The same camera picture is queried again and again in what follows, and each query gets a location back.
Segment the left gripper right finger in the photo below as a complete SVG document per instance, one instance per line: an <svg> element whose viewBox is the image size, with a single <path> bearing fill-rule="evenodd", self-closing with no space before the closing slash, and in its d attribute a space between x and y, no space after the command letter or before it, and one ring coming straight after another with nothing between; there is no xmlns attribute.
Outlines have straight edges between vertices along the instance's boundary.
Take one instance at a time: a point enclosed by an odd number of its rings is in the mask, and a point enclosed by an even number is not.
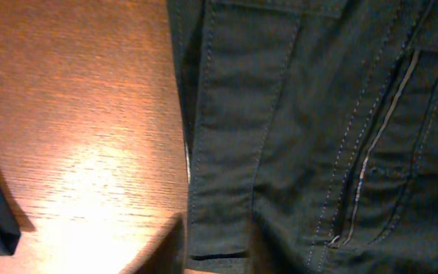
<svg viewBox="0 0 438 274"><path fill-rule="evenodd" d="M279 251L271 238L256 224L249 225L248 274L291 274L297 273L295 265Z"/></svg>

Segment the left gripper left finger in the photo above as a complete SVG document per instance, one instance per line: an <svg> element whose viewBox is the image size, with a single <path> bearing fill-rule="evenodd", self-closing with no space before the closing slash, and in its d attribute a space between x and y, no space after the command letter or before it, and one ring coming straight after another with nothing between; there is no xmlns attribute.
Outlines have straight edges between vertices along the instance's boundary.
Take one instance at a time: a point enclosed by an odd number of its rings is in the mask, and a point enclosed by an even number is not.
<svg viewBox="0 0 438 274"><path fill-rule="evenodd" d="M154 236L151 252L144 251L130 261L125 274L183 274L185 272L186 229L183 215L173 215Z"/></svg>

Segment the dark green shorts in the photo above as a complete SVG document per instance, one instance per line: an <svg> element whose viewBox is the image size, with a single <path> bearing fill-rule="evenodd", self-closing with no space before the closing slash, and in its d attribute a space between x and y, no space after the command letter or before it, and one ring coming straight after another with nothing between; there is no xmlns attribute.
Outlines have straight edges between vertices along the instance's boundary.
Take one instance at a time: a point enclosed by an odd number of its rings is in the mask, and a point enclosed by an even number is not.
<svg viewBox="0 0 438 274"><path fill-rule="evenodd" d="M167 2L188 269L438 273L438 0Z"/></svg>

